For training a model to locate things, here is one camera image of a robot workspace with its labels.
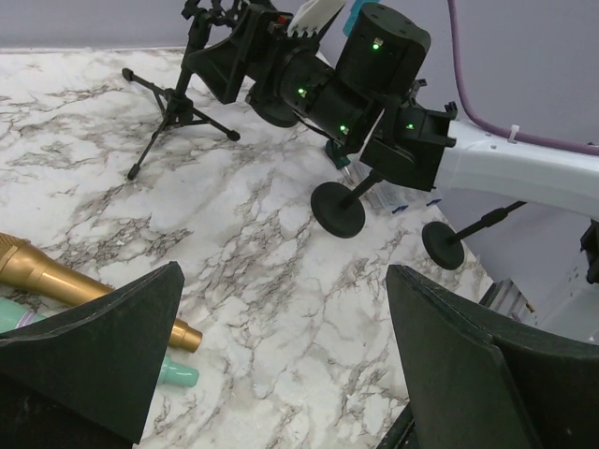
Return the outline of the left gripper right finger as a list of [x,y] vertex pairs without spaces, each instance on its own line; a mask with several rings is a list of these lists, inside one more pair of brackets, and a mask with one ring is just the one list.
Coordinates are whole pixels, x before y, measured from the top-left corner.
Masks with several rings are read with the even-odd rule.
[[598,349],[521,324],[412,268],[387,297],[420,448],[594,448]]

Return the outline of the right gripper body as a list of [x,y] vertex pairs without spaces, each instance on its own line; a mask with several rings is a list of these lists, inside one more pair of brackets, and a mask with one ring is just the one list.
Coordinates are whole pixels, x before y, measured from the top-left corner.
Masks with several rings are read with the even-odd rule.
[[263,22],[258,59],[246,74],[271,80],[299,120],[308,119],[347,150],[359,150],[382,110],[387,89],[380,66],[388,33],[377,22],[357,22],[336,66],[319,59],[315,37],[288,37],[283,26]]

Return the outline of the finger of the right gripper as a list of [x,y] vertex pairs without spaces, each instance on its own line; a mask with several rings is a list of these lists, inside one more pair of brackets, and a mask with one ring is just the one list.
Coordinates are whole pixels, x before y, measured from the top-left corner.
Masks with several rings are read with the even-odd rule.
[[[262,44],[261,18],[262,6],[259,4],[245,5],[237,20],[219,7],[195,10],[191,47],[183,57],[183,68],[199,76],[223,104],[237,99],[250,65],[258,59]],[[215,25],[230,25],[232,32],[226,39],[208,47],[206,43]]]

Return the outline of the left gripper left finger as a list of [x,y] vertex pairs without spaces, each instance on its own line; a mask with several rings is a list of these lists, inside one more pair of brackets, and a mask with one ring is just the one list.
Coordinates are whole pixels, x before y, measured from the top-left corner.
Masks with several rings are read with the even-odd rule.
[[4,448],[139,443],[179,307],[176,262],[1,336]]

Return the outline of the black round-base clip stand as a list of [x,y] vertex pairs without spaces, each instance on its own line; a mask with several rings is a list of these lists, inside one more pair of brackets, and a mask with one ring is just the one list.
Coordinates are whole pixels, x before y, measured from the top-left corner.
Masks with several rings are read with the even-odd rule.
[[279,87],[271,80],[256,80],[245,101],[260,118],[274,126],[291,128],[299,122],[295,111],[281,97]]

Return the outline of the black tripod mic stand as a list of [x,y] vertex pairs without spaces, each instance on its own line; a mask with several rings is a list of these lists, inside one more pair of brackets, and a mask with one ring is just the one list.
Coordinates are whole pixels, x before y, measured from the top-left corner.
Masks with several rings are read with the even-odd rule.
[[[209,9],[200,7],[199,3],[199,0],[186,1],[183,7],[182,16],[186,20],[193,19],[188,31],[188,40],[183,57],[186,57],[188,53],[200,51],[205,48],[213,26],[234,28],[243,10],[241,1],[233,1],[229,8],[224,8],[221,1],[211,1]],[[141,164],[158,137],[170,129],[208,124],[223,132],[232,141],[238,141],[241,138],[237,131],[225,127],[195,108],[194,102],[186,95],[192,78],[192,71],[188,68],[182,66],[174,89],[162,89],[136,75],[127,67],[122,69],[122,76],[126,81],[134,82],[151,91],[162,116],[162,122],[153,132],[149,143],[143,150],[138,161],[130,168],[127,174],[127,178],[130,181],[138,176]]]

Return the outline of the mint green microphone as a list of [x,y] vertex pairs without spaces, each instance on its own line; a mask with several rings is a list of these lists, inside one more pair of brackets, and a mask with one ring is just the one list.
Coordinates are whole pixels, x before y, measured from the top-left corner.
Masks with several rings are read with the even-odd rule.
[[[42,321],[45,316],[6,297],[1,297],[0,319],[0,331],[5,333]],[[194,387],[197,385],[198,378],[199,372],[197,369],[177,363],[169,355],[166,355],[162,362],[157,384]]]

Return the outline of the black round-base shock-mount stand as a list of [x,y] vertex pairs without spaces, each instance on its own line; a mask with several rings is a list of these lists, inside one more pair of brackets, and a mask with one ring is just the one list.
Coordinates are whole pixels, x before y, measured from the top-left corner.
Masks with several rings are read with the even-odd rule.
[[315,219],[331,235],[341,239],[355,237],[364,227],[365,209],[359,198],[383,177],[372,170],[354,189],[329,181],[317,186],[311,195]]

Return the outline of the gold microphone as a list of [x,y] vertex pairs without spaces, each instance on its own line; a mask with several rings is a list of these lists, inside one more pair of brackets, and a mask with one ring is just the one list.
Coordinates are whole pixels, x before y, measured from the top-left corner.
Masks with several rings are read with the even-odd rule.
[[[48,257],[29,240],[1,235],[1,283],[15,289],[49,297],[70,307],[78,307],[114,290]],[[174,307],[181,296],[183,275],[169,271],[149,274],[133,282],[152,302]]]

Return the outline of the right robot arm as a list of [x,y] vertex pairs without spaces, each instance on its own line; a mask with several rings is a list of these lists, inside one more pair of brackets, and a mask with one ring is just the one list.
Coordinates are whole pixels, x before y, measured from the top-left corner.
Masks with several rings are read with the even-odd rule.
[[248,101],[260,117],[280,127],[311,121],[342,154],[358,154],[372,182],[476,190],[597,217],[595,146],[495,126],[466,97],[422,108],[417,73],[431,37],[391,7],[361,3],[338,63],[328,65],[317,52],[342,8],[308,1],[289,14],[247,1],[233,13],[210,10],[206,19],[231,34],[188,51],[183,68],[224,104],[252,80]]

